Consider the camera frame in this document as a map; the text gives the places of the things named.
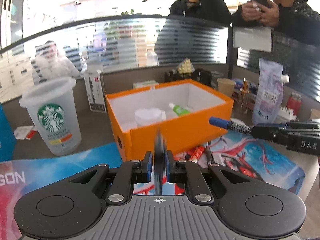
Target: perfume bottle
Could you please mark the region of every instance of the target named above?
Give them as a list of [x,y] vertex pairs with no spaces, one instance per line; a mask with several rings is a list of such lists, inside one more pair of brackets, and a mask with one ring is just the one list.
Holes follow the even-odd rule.
[[248,104],[250,98],[250,81],[244,79],[243,87],[240,88],[238,106],[241,113],[246,114],[248,112]]

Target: white spout cap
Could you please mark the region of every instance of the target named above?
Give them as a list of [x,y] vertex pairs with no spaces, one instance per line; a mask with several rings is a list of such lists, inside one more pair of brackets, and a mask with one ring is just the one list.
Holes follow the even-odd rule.
[[282,83],[283,84],[287,84],[287,83],[289,83],[289,76],[288,75],[283,75],[282,77],[281,77],[281,81],[282,81]]
[[169,107],[173,110],[176,105],[173,103],[169,103]]

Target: green bottle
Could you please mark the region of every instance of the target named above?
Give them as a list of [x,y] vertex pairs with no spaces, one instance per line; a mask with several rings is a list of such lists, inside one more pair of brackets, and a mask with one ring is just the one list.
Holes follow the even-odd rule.
[[169,107],[178,115],[178,116],[181,116],[181,115],[185,115],[185,114],[189,114],[190,112],[187,110],[187,109],[184,109],[178,105],[175,105],[173,103],[170,103],[169,104]]

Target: cabinet handle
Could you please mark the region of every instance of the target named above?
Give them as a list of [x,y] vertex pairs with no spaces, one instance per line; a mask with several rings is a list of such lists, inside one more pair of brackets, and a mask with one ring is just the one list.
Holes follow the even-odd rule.
[[5,10],[6,7],[7,7],[7,0],[4,0],[3,9]]
[[9,0],[8,11],[10,11],[11,0]]

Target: person in white coat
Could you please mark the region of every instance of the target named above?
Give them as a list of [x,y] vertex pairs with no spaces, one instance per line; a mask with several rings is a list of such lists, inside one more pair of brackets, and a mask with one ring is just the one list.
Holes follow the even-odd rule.
[[79,71],[75,65],[63,55],[60,55],[57,45],[54,41],[47,41],[45,43],[47,49],[36,56],[36,64],[40,69],[40,74],[47,80],[59,77],[80,77]]

